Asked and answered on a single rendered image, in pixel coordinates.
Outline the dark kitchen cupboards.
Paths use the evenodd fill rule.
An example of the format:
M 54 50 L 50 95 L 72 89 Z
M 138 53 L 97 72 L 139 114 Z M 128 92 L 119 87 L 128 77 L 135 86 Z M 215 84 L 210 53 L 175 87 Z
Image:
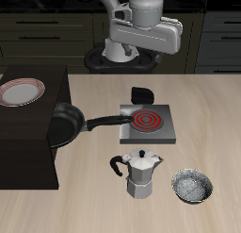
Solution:
M 204 15 L 169 13 L 183 24 L 181 48 L 164 55 L 155 74 L 192 74 L 196 65 Z M 58 21 L 56 25 L 16 24 L 17 21 Z M 19 40 L 19 37 L 60 40 Z M 86 74 L 85 54 L 108 37 L 105 13 L 0 13 L 0 74 L 12 64 L 61 64 L 70 74 Z

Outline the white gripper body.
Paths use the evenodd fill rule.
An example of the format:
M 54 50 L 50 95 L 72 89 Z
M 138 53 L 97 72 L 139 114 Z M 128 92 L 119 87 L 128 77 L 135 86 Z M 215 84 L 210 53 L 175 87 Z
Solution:
M 162 17 L 159 24 L 145 30 L 130 22 L 113 19 L 109 36 L 113 42 L 174 55 L 180 49 L 182 33 L 183 25 L 177 19 Z

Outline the dark grey stove plate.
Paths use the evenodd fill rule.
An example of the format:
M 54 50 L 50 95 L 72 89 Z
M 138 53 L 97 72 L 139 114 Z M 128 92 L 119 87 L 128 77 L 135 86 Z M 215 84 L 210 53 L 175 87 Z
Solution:
M 121 105 L 120 114 L 132 116 L 120 125 L 120 144 L 174 144 L 175 130 L 169 105 Z

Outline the grey drawer unit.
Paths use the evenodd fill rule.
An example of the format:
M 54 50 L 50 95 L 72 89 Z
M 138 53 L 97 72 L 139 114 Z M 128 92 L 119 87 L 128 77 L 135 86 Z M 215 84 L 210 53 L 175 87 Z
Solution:
M 204 16 L 195 74 L 241 74 L 241 40 L 222 40 L 223 36 L 241 37 L 241 11 L 212 11 Z

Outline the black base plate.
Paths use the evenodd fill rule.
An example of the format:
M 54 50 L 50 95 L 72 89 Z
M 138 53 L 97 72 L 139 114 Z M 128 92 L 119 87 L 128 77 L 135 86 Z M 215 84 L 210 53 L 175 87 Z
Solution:
M 138 48 L 138 56 L 126 62 L 114 62 L 103 56 L 105 45 L 97 42 L 85 54 L 84 63 L 91 74 L 137 75 L 150 74 L 156 67 L 156 54 L 148 49 Z

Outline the silver moka pot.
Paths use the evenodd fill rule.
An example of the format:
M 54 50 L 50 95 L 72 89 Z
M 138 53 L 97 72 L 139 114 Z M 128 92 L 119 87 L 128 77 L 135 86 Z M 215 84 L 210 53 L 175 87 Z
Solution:
M 136 199 L 145 199 L 153 193 L 153 170 L 164 160 L 151 150 L 138 148 L 128 155 L 115 156 L 110 166 L 118 176 L 122 176 L 117 163 L 128 167 L 127 192 Z

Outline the black kitchen countertop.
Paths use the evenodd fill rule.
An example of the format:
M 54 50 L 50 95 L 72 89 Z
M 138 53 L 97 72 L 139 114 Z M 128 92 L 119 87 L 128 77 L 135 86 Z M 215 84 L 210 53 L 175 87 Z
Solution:
M 241 0 L 164 0 L 164 13 L 240 11 Z M 0 0 L 0 13 L 106 13 L 100 0 Z

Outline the dark wooden cabinet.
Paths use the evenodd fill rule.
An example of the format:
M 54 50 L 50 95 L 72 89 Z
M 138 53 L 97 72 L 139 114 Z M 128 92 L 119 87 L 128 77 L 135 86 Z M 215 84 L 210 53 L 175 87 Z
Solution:
M 0 190 L 56 190 L 56 150 L 48 128 L 57 102 L 71 101 L 64 65 L 11 65 L 0 85 L 31 77 L 43 82 L 45 92 L 22 107 L 0 105 Z

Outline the round black knob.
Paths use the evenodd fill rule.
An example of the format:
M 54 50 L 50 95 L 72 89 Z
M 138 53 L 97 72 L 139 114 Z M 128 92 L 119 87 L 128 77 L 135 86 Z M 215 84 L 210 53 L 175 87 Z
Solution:
M 133 87 L 131 91 L 131 102 L 134 105 L 152 105 L 154 102 L 154 94 L 149 89 Z

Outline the speckled grey bowl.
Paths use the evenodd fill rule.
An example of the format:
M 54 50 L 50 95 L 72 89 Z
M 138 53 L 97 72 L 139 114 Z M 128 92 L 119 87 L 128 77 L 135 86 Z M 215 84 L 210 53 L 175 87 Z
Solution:
M 196 169 L 178 171 L 171 179 L 171 187 L 185 203 L 197 205 L 213 193 L 213 183 L 208 176 Z

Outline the black frying pan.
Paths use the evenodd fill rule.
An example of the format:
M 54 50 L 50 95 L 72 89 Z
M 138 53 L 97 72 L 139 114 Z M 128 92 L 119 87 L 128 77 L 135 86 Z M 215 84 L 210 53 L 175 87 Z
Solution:
M 52 148 L 59 148 L 72 142 L 80 132 L 91 131 L 100 125 L 130 124 L 133 116 L 106 116 L 85 120 L 82 111 L 67 103 L 57 103 L 48 129 L 48 140 Z

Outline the white plate with red rings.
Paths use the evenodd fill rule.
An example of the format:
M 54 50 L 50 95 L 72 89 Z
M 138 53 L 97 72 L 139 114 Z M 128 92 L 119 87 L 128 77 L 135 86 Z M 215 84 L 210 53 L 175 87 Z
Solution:
M 45 85 L 37 78 L 17 78 L 0 86 L 0 105 L 21 107 L 43 96 Z

